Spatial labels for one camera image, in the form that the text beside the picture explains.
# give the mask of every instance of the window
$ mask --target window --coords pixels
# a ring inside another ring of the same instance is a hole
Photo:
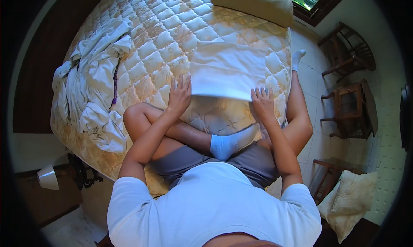
[[[294,15],[312,26],[327,16],[341,0],[292,0]]]

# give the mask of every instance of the quilted mattress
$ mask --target quilted mattress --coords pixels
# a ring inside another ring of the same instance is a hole
[[[65,61],[79,41],[91,37],[103,22],[114,17],[132,21],[133,45],[130,54],[119,62],[117,99],[111,110],[123,115],[128,106],[139,102],[165,109],[171,78],[188,74],[197,42],[230,42],[265,49],[266,87],[274,89],[275,115],[280,124],[284,123],[291,78],[289,28],[214,6],[210,0],[102,0],[76,34]],[[199,130],[218,135],[229,135],[255,123],[248,102],[200,96],[193,96],[181,119]],[[125,129],[127,150],[111,153],[100,150],[87,133],[79,133],[75,126],[62,122],[57,110],[52,110],[50,124],[70,151],[116,180],[132,145]],[[145,173],[151,194],[167,191],[165,182],[149,166]]]

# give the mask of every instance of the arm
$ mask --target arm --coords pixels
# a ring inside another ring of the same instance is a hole
[[[288,186],[303,183],[300,166],[290,143],[274,116],[272,88],[268,95],[263,88],[261,88],[261,92],[258,88],[255,91],[251,89],[251,97],[254,110],[270,137],[274,161],[282,178],[281,193],[283,193]]]
[[[143,168],[158,149],[168,129],[185,112],[191,103],[191,77],[183,83],[182,74],[175,89],[175,79],[172,79],[169,92],[169,104],[161,116],[133,143],[123,159],[118,178],[135,177],[146,184]]]

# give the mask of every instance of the white t-shirt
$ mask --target white t-shirt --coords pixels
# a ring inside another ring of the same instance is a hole
[[[321,233],[320,214],[304,184],[289,186],[279,200],[224,162],[190,169],[158,200],[141,180],[118,179],[107,225],[117,247],[200,247],[234,232],[284,247],[304,247],[312,246]]]

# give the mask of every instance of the foot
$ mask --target foot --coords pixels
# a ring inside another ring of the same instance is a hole
[[[295,70],[298,72],[298,63],[300,62],[300,59],[306,55],[307,51],[306,50],[298,50],[296,51],[292,57],[291,57],[291,68],[292,70]]]
[[[212,135],[211,138],[211,154],[216,159],[227,161],[232,154],[241,150],[246,145],[250,144],[260,126],[255,123],[243,131],[237,132],[228,136]]]

